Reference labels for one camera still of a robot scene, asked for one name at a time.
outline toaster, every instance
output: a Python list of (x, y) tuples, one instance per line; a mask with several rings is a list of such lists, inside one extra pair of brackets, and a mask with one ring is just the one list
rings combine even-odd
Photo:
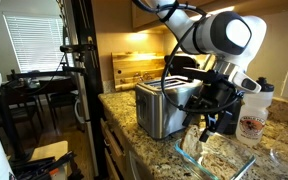
[[(165, 79), (165, 92), (176, 104), (185, 105), (191, 95), (198, 93), (200, 83), (183, 76), (169, 76)], [(185, 128), (182, 123), (187, 113), (165, 98), (161, 80), (137, 83), (135, 96), (137, 123), (153, 139), (163, 139)]]

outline tile backsplash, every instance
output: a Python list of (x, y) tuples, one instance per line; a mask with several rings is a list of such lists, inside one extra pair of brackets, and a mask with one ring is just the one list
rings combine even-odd
[(111, 81), (103, 81), (103, 92), (104, 92), (104, 93), (115, 92), (114, 80), (111, 80)]
[(269, 120), (288, 123), (288, 101), (273, 98), (272, 105), (268, 108), (268, 111)]

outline wooden cabinet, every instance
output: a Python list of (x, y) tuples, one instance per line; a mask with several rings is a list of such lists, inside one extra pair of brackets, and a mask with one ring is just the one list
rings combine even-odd
[(105, 156), (109, 177), (117, 180), (125, 177), (126, 158), (123, 147), (124, 138), (122, 138), (119, 129), (113, 126), (110, 121), (101, 119), (101, 130), (107, 146), (105, 148)]
[[(180, 3), (188, 2), (189, 5), (211, 12), (225, 7), (234, 6), (235, 12), (244, 15), (267, 15), (288, 11), (288, 0), (178, 0)], [(132, 5), (133, 30), (147, 29), (166, 30), (155, 14), (145, 12), (136, 5)]]
[[(216, 9), (232, 6), (248, 0), (179, 0), (179, 3), (184, 4), (188, 2), (189, 5), (197, 6), (204, 11), (210, 12)], [(150, 29), (156, 26), (161, 26), (158, 17), (155, 14), (148, 13), (139, 9), (132, 3), (132, 20), (134, 31), (141, 31)]]

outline window blinds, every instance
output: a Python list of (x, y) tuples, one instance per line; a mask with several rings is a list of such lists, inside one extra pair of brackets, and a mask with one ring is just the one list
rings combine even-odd
[(22, 73), (58, 68), (63, 57), (60, 51), (63, 22), (60, 18), (4, 14), (4, 19)]

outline granite countertop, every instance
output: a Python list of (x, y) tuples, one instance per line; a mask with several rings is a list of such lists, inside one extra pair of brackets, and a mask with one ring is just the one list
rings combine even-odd
[[(196, 179), (184, 167), (181, 156), (174, 148), (175, 141), (181, 136), (156, 141), (137, 124), (135, 91), (100, 94), (99, 98), (155, 179)], [(284, 108), (274, 102), (272, 106), (270, 110)], [(274, 139), (288, 127), (287, 120), (277, 119), (274, 115), (269, 116), (261, 142), (250, 149), (255, 154), (256, 162), (243, 179), (288, 179), (288, 173), (277, 168), (269, 157)], [(235, 136), (227, 137), (236, 141)]]

